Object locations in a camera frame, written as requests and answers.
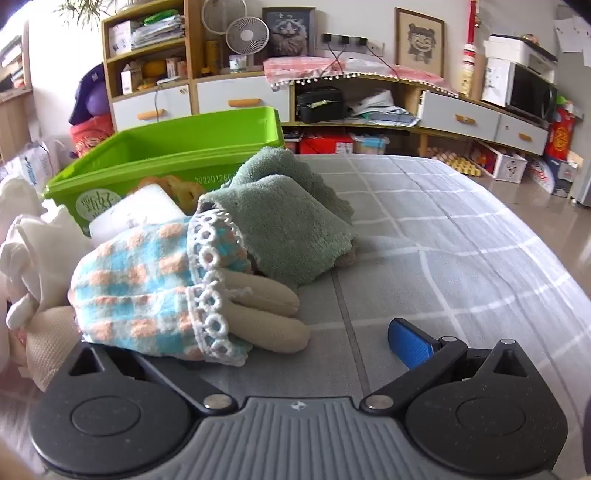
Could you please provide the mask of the plaid dress rabbit doll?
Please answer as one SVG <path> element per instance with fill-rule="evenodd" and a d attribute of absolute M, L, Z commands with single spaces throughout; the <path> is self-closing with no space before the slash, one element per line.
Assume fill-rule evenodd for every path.
<path fill-rule="evenodd" d="M 293 290 L 256 276 L 228 212 L 127 230 L 77 265 L 68 300 L 84 341 L 240 367 L 253 347 L 310 340 Z"/>

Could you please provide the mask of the green terry towel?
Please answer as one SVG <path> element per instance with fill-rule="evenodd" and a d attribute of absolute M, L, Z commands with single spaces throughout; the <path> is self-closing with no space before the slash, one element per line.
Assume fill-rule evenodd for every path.
<path fill-rule="evenodd" d="M 263 147 L 197 210 L 228 212 L 254 269 L 291 289 L 356 260 L 353 207 L 284 148 Z"/>

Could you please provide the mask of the white cloth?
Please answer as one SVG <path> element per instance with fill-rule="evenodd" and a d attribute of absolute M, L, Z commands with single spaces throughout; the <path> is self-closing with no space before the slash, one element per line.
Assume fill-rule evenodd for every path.
<path fill-rule="evenodd" d="M 47 209 L 22 177 L 1 181 L 1 278 L 16 331 L 38 313 L 68 304 L 79 261 L 92 244 L 64 205 Z"/>

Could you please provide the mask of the grey checked tablecloth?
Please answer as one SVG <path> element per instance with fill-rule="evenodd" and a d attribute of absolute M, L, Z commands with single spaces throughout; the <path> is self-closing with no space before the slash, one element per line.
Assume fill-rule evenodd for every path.
<path fill-rule="evenodd" d="M 556 474 L 582 477 L 590 301 L 552 251 L 493 194 L 440 161 L 308 155 L 305 162 L 352 205 L 356 260 L 298 291 L 298 316 L 311 330 L 304 351 L 256 349 L 239 368 L 202 365 L 202 377 L 237 400 L 361 399 L 405 370 L 387 342 L 394 318 L 476 348 L 512 338 L 568 421 Z"/>

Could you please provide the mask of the yellow egg tray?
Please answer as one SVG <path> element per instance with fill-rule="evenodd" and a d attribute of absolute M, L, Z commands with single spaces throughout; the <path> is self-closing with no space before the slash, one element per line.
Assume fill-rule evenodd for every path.
<path fill-rule="evenodd" d="M 426 153 L 428 157 L 445 163 L 461 174 L 474 178 L 482 176 L 482 171 L 478 166 L 467 157 L 459 155 L 451 150 L 428 147 Z"/>

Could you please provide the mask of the white patterned box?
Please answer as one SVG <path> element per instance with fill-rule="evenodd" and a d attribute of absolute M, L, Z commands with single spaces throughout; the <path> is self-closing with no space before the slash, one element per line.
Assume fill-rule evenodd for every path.
<path fill-rule="evenodd" d="M 528 160 L 505 148 L 497 149 L 489 144 L 472 143 L 470 160 L 494 180 L 519 184 L 527 168 Z"/>

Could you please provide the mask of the red box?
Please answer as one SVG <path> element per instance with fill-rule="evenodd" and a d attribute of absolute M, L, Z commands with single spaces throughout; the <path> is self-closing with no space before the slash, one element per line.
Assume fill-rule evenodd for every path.
<path fill-rule="evenodd" d="M 352 154 L 355 141 L 349 134 L 305 133 L 298 152 L 301 155 Z"/>

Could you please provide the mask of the long wooden tv stand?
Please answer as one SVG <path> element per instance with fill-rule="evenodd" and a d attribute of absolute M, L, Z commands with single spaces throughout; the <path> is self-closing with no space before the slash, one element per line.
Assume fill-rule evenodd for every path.
<path fill-rule="evenodd" d="M 324 79 L 297 79 L 273 86 L 273 92 L 287 93 L 290 102 L 287 120 L 283 124 L 291 127 L 304 124 L 297 113 L 297 94 L 314 87 L 331 85 L 341 90 L 344 98 L 349 101 L 387 90 L 393 96 L 394 104 L 408 111 L 417 122 L 410 126 L 401 120 L 388 122 L 346 117 L 315 125 L 407 132 L 420 137 L 421 154 L 426 153 L 430 138 L 440 137 L 479 140 L 540 156 L 548 138 L 548 131 L 543 126 L 494 105 L 455 96 L 451 91 L 425 82 L 361 73 L 335 75 Z"/>

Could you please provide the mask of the green plastic bin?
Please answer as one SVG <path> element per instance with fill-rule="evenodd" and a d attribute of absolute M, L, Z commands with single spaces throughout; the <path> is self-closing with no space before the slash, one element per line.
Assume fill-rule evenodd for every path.
<path fill-rule="evenodd" d="M 44 188 L 85 233 L 89 224 L 143 186 L 159 185 L 192 213 L 197 195 L 230 180 L 263 147 L 283 147 L 272 107 L 221 111 L 117 133 L 64 168 Z"/>

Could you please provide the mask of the black bag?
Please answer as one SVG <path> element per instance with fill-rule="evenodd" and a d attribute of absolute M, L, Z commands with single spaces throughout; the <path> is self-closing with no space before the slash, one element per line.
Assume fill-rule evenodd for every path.
<path fill-rule="evenodd" d="M 342 120 L 348 107 L 342 91 L 335 87 L 322 87 L 304 91 L 295 98 L 297 118 L 305 124 Z"/>

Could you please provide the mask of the black microwave oven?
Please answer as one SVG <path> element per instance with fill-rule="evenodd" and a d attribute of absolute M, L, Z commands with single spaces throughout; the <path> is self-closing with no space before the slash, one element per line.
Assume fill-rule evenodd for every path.
<path fill-rule="evenodd" d="M 488 58 L 482 100 L 540 122 L 550 122 L 557 88 L 519 63 Z"/>

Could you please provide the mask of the white paper shopping bag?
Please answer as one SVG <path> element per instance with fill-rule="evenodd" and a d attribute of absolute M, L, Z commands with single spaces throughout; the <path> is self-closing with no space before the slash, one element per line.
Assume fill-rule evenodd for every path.
<path fill-rule="evenodd" d="M 63 145 L 56 139 L 27 144 L 12 160 L 1 166 L 1 179 L 20 177 L 42 193 L 61 170 L 59 153 Z"/>

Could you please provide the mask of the red printed bucket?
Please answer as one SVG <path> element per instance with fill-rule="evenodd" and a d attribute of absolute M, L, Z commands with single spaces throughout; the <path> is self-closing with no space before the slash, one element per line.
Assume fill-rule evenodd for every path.
<path fill-rule="evenodd" d="M 78 157 L 84 156 L 114 133 L 110 114 L 93 116 L 70 126 L 70 137 Z"/>

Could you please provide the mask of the wooden drawer cabinet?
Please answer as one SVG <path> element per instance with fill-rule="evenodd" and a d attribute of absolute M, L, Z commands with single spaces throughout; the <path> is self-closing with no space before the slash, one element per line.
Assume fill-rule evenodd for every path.
<path fill-rule="evenodd" d="M 190 81 L 190 87 L 197 114 L 269 106 L 279 113 L 281 123 L 294 121 L 290 86 L 273 89 L 263 72 L 197 78 Z"/>

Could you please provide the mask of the framed cartoon girl picture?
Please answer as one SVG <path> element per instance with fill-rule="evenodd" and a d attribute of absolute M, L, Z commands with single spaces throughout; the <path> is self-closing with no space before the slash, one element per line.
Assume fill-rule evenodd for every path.
<path fill-rule="evenodd" d="M 396 7 L 394 9 L 394 63 L 444 77 L 445 21 Z"/>

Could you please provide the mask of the white printer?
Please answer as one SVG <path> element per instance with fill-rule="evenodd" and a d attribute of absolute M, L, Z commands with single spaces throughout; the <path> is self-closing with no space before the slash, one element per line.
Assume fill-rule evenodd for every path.
<path fill-rule="evenodd" d="M 557 57 L 533 41 L 522 37 L 493 34 L 483 45 L 487 58 L 518 63 L 547 82 L 555 82 Z"/>

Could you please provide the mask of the pink checked cloth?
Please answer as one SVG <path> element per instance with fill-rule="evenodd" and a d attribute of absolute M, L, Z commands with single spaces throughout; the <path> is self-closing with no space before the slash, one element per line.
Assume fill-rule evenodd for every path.
<path fill-rule="evenodd" d="M 359 58 L 329 59 L 325 57 L 276 57 L 263 62 L 267 83 L 274 90 L 287 85 L 311 84 L 321 80 L 334 81 L 367 77 L 423 86 L 444 95 L 458 98 L 454 90 L 441 76 L 400 65 L 366 61 Z"/>

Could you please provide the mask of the wooden shelf cabinet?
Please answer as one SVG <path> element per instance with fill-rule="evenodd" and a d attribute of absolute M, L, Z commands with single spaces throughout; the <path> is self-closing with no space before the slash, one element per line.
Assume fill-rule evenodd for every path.
<path fill-rule="evenodd" d="M 125 1 L 101 22 L 103 67 L 114 129 L 119 132 L 197 112 L 195 79 L 204 66 L 200 1 Z M 176 29 L 133 47 L 131 36 L 150 16 L 179 15 Z"/>

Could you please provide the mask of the framed cat picture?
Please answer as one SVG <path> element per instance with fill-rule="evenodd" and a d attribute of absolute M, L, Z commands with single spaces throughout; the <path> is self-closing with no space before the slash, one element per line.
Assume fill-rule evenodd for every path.
<path fill-rule="evenodd" d="M 270 30 L 266 57 L 315 55 L 315 7 L 263 7 L 262 19 Z"/>

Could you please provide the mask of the small white desk fan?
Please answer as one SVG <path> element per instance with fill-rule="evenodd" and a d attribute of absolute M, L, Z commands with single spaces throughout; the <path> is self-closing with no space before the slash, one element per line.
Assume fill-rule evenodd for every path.
<path fill-rule="evenodd" d="M 249 57 L 249 65 L 252 64 L 253 57 L 266 48 L 269 40 L 269 27 L 262 19 L 253 16 L 235 20 L 225 34 L 226 45 L 231 50 L 231 55 L 246 55 Z"/>

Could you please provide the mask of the stack of papers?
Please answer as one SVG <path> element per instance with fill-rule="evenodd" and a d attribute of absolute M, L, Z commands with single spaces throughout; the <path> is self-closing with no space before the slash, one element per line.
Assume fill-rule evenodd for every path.
<path fill-rule="evenodd" d="M 172 10 L 168 11 L 168 16 L 160 12 L 147 20 L 148 23 L 143 22 L 131 34 L 132 50 L 182 38 L 185 34 L 184 16 Z"/>

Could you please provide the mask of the large white fan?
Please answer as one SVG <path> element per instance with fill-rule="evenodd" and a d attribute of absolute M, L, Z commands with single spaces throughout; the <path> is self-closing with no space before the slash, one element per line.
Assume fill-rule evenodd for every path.
<path fill-rule="evenodd" d="M 201 7 L 202 24 L 216 35 L 224 35 L 232 22 L 246 14 L 245 0 L 205 0 Z"/>

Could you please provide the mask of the potted green plant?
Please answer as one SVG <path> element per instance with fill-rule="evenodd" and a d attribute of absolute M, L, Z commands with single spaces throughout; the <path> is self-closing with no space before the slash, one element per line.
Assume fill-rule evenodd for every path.
<path fill-rule="evenodd" d="M 63 0 L 56 12 L 71 25 L 94 26 L 101 20 L 150 3 L 150 0 Z"/>

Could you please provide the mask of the wall power strip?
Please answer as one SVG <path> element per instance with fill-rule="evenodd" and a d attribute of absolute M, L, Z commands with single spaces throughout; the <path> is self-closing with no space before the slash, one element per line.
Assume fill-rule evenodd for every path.
<path fill-rule="evenodd" d="M 345 52 L 360 54 L 373 53 L 377 56 L 383 56 L 385 44 L 362 36 L 322 33 L 318 37 L 317 48 L 321 50 L 332 50 L 335 53 L 344 50 Z"/>

